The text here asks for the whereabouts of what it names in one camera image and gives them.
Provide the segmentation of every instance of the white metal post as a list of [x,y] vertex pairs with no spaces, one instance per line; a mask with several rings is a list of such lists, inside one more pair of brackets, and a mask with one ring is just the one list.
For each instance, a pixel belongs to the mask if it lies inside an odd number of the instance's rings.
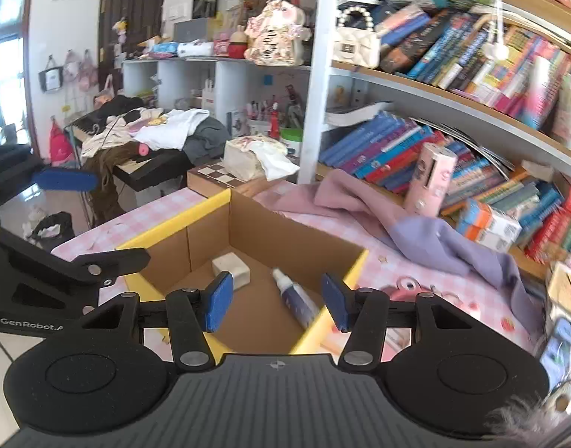
[[333,58],[332,34],[336,20],[337,0],[318,0],[298,183],[312,182],[316,173],[320,136],[325,122],[326,98]]

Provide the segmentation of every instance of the white bottle cap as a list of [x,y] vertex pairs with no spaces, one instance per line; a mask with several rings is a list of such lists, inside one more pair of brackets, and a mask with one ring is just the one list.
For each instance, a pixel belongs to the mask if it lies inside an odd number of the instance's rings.
[[291,281],[289,276],[284,275],[283,272],[277,267],[273,269],[273,278],[275,283],[277,283],[277,287],[281,293],[287,290],[294,283]]

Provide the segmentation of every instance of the black trash bag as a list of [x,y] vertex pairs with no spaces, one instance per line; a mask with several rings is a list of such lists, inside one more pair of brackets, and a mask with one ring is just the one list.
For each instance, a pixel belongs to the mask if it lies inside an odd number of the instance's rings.
[[[38,233],[54,225],[59,224],[59,234],[53,237],[39,237]],[[71,214],[68,212],[58,212],[57,214],[47,215],[34,228],[28,239],[32,239],[36,244],[41,246],[45,251],[51,252],[57,246],[67,242],[75,237],[74,228],[71,224]]]

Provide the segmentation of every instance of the bottle with blue label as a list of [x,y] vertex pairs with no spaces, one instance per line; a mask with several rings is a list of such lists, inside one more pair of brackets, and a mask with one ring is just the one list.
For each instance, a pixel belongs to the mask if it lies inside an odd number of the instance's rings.
[[310,299],[299,284],[294,283],[280,269],[273,269],[273,278],[281,292],[281,298],[285,306],[289,308],[304,328],[310,327],[319,314],[316,303]]

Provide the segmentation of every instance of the pile of clothes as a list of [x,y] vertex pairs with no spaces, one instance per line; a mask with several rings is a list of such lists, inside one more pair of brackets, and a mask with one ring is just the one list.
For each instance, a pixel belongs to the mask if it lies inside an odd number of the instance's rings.
[[230,139],[207,110],[147,109],[139,98],[117,96],[98,110],[97,133],[82,143],[84,169],[99,176],[90,195],[96,224],[125,213],[117,202],[113,168],[150,150],[181,150],[194,165],[221,157]]

